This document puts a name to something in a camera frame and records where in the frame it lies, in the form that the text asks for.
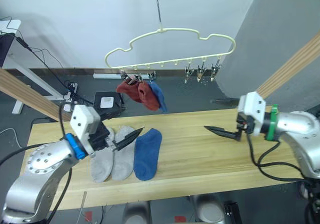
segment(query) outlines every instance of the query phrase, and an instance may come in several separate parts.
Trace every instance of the blue sock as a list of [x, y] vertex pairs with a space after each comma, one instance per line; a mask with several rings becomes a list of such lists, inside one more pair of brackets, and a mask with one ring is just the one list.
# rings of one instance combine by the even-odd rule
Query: blue sock
[[147, 181], [155, 176], [161, 141], [161, 132], [153, 128], [136, 139], [133, 169], [139, 180]]
[[167, 109], [167, 106], [165, 103], [165, 97], [164, 97], [164, 94], [163, 94], [161, 88], [154, 81], [150, 82], [149, 86], [151, 87], [153, 94], [158, 99], [158, 102], [160, 104], [159, 108], [162, 110], [162, 112], [166, 113], [168, 111], [168, 109]]

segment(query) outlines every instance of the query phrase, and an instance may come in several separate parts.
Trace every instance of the gray sock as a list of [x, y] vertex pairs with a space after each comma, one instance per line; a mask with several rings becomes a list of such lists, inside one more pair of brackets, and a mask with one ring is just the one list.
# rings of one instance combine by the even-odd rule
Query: gray sock
[[[126, 135], [133, 132], [130, 126], [123, 126], [114, 137], [114, 140], [118, 143], [125, 138]], [[135, 145], [136, 140], [127, 145], [120, 151], [114, 152], [113, 169], [111, 176], [113, 180], [122, 181], [130, 176], [134, 170], [134, 159], [135, 159]]]
[[[112, 128], [107, 128], [110, 132], [110, 140], [114, 140], [115, 132]], [[114, 165], [114, 152], [108, 147], [95, 152], [95, 157], [90, 159], [91, 177], [95, 183], [104, 182], [111, 173]]]

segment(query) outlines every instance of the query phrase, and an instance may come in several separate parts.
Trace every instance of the white plastic hanger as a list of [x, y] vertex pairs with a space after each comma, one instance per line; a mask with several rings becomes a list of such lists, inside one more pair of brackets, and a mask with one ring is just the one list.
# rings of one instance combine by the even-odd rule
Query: white plastic hanger
[[[123, 49], [123, 48], [116, 48], [113, 49], [111, 51], [109, 51], [105, 57], [105, 64], [109, 67], [109, 68], [113, 68], [113, 69], [124, 69], [124, 68], [133, 68], [135, 70], [138, 69], [138, 67], [140, 66], [145, 66], [148, 69], [150, 69], [150, 65], [155, 65], [158, 64], [160, 65], [162, 68], [165, 66], [165, 64], [168, 63], [174, 63], [174, 65], [178, 65], [178, 62], [181, 61], [188, 61], [189, 63], [191, 63], [193, 60], [196, 59], [201, 59], [203, 62], [205, 62], [207, 60], [207, 58], [210, 57], [218, 57], [218, 59], [221, 58], [221, 56], [226, 56], [229, 55], [231, 53], [234, 52], [234, 50], [236, 49], [236, 41], [228, 36], [228, 35], [223, 35], [223, 34], [216, 34], [216, 33], [211, 33], [210, 35], [208, 35], [207, 37], [201, 37], [200, 32], [198, 30], [195, 29], [190, 29], [190, 28], [163, 28], [162, 26], [162, 21], [161, 21], [161, 14], [160, 14], [160, 7], [159, 7], [159, 0], [156, 0], [157, 3], [157, 9], [158, 9], [158, 16], [159, 16], [159, 23], [160, 23], [160, 29], [156, 30], [156, 31], [152, 31], [152, 32], [148, 32], [142, 35], [137, 36], [136, 38], [132, 39], [129, 42], [129, 46], [130, 48], [128, 49]], [[115, 53], [117, 51], [123, 51], [123, 52], [130, 52], [134, 47], [133, 47], [133, 43], [136, 42], [139, 39], [151, 36], [151, 35], [155, 35], [155, 34], [161, 34], [161, 33], [165, 33], [165, 32], [170, 32], [170, 31], [185, 31], [185, 32], [192, 32], [192, 33], [196, 33], [197, 38], [201, 41], [207, 41], [209, 40], [211, 37], [220, 37], [220, 38], [226, 38], [228, 40], [230, 40], [232, 42], [232, 49], [228, 52], [224, 52], [224, 53], [218, 53], [218, 54], [210, 54], [210, 55], [201, 55], [201, 56], [194, 56], [194, 57], [187, 57], [187, 58], [179, 58], [179, 59], [170, 59], [170, 60], [163, 60], [163, 61], [155, 61], [155, 62], [146, 62], [146, 63], [140, 63], [140, 64], [131, 64], [131, 65], [122, 65], [122, 66], [111, 66], [108, 63], [108, 57], [112, 54]]]

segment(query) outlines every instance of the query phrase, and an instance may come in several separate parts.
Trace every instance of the wooden tabletop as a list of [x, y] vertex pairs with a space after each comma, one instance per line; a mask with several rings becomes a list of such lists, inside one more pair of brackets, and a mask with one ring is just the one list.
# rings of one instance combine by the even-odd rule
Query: wooden tabletop
[[[155, 177], [149, 181], [140, 181], [132, 173], [123, 181], [108, 178], [103, 183], [94, 183], [90, 175], [90, 158], [87, 157], [73, 168], [69, 188], [59, 209], [79, 208], [84, 191], [87, 191], [84, 207], [95, 207], [283, 183], [264, 177], [252, 164], [245, 135], [241, 142], [237, 142], [217, 136], [203, 127], [218, 126], [235, 131], [236, 116], [235, 109], [227, 109], [121, 117], [104, 121], [107, 127], [115, 131], [127, 125], [135, 129], [144, 127], [142, 135], [151, 128], [162, 133]], [[71, 132], [68, 122], [65, 123], [65, 129]], [[35, 124], [28, 145], [55, 142], [61, 136], [58, 123]], [[253, 137], [252, 141], [256, 158], [275, 145], [275, 142], [265, 141], [262, 135]], [[289, 145], [284, 142], [265, 161], [297, 164]], [[283, 178], [300, 176], [295, 169], [286, 166], [266, 167], [265, 170]], [[53, 204], [59, 198], [67, 176], [60, 182]]]

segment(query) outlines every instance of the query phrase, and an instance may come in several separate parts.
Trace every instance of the sock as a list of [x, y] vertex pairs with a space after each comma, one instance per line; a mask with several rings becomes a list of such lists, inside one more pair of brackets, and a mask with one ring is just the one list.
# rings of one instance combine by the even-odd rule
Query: sock
[[156, 111], [159, 109], [159, 102], [147, 82], [140, 82], [138, 90], [140, 100], [146, 106], [146, 108], [151, 111]]
[[138, 86], [139, 86], [138, 81], [136, 81], [135, 84], [133, 84], [133, 85], [129, 85], [128, 81], [125, 80], [120, 85], [117, 86], [115, 91], [117, 93], [125, 93], [135, 102], [141, 103], [141, 99], [139, 97]]
[[164, 113], [168, 112], [167, 105], [165, 103], [164, 93], [162, 92], [161, 88], [157, 85], [155, 81], [150, 82], [149, 86], [159, 102], [159, 108]]
[[[108, 136], [111, 140], [115, 138], [112, 128], [107, 128], [110, 132]], [[108, 147], [95, 152], [95, 157], [90, 159], [91, 177], [95, 183], [104, 182], [111, 173], [114, 165], [114, 152]]]
[[133, 166], [139, 180], [147, 181], [155, 176], [161, 141], [161, 132], [153, 128], [136, 139]]
[[[114, 137], [114, 140], [118, 143], [125, 138], [126, 135], [133, 132], [130, 126], [123, 126]], [[135, 158], [135, 145], [136, 140], [127, 145], [125, 148], [114, 152], [113, 169], [111, 176], [113, 180], [122, 181], [130, 176], [134, 170], [134, 158]]]

